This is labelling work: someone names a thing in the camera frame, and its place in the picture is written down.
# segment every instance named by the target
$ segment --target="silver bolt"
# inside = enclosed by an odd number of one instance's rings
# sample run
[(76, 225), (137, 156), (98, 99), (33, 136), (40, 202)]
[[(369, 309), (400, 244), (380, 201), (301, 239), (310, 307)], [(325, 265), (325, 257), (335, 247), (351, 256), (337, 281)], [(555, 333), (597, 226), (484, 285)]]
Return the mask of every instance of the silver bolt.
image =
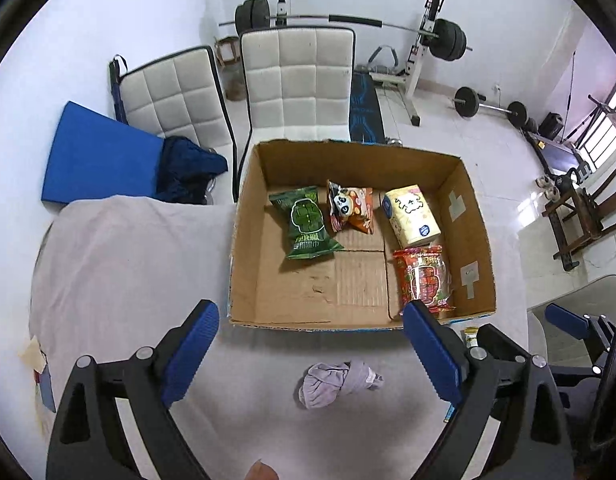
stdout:
[(92, 357), (90, 357), (89, 355), (82, 355), (76, 360), (76, 366), (78, 368), (86, 368), (90, 365), (91, 362)]
[(150, 359), (154, 353), (153, 349), (149, 346), (142, 346), (137, 350), (137, 359)]
[(482, 347), (480, 346), (473, 346), (470, 349), (470, 355), (472, 357), (474, 357), (477, 361), (483, 361), (486, 356), (488, 355), (488, 352), (486, 352)]
[(544, 359), (540, 355), (533, 355), (533, 365), (539, 368), (543, 368), (544, 366), (546, 366), (546, 359)]

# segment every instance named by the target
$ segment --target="tile floor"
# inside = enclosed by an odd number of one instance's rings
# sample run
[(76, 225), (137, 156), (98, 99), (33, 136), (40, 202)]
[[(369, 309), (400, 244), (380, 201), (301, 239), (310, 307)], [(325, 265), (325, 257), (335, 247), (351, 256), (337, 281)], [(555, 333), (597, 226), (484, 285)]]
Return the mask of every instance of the tile floor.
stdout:
[[(536, 155), (498, 112), (480, 110), (466, 120), (448, 97), (418, 91), (421, 126), (415, 127), (396, 92), (378, 89), (377, 95), (387, 137), (409, 148), (460, 156), (472, 180), (490, 239), (498, 310), (464, 324), (491, 322), (527, 346), (526, 309), (585, 283), (582, 272), (567, 274), (552, 260), (556, 244), (547, 219), (534, 222), (544, 205), (534, 185), (543, 173)], [(227, 107), (241, 156), (249, 132), (246, 103)]]

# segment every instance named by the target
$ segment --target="cardboard box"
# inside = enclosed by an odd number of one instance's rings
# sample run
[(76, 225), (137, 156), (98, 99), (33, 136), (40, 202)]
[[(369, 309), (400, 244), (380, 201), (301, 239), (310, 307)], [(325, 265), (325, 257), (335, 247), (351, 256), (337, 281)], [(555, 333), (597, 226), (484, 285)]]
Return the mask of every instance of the cardboard box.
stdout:
[[(288, 219), (268, 195), (320, 186), (329, 228), (326, 180), (373, 187), (374, 234), (350, 227), (337, 234), (345, 247), (312, 260), (288, 260)], [(390, 330), (400, 308), (392, 261), (397, 239), (380, 204), (384, 192), (418, 184), (441, 228), (453, 278), (453, 317), (495, 311), (490, 245), (464, 164), (455, 156), (355, 142), (271, 140), (255, 146), (232, 240), (230, 321), (290, 330)]]

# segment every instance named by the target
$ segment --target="red snack package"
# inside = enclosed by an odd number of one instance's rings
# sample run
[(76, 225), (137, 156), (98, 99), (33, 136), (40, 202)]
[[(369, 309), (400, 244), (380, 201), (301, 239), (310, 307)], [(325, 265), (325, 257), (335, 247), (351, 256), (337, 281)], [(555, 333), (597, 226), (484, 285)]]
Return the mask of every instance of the red snack package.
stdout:
[(363, 233), (373, 233), (373, 188), (341, 187), (328, 180), (327, 191), (334, 232), (338, 233), (349, 223)]
[(392, 253), (401, 288), (401, 309), (410, 301), (421, 300), (433, 314), (452, 310), (448, 305), (450, 276), (441, 256), (442, 251), (441, 245), (436, 245)]

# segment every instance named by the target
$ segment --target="green snack package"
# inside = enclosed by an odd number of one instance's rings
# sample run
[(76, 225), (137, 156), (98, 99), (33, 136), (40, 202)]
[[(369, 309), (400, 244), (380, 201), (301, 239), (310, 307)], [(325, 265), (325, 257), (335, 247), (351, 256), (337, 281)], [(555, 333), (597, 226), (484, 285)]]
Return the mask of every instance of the green snack package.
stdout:
[(333, 240), (326, 231), (317, 204), (319, 199), (316, 186), (272, 194), (268, 199), (279, 211), (290, 217), (288, 236), (293, 241), (293, 248), (286, 254), (286, 258), (302, 260), (343, 250), (343, 245)]

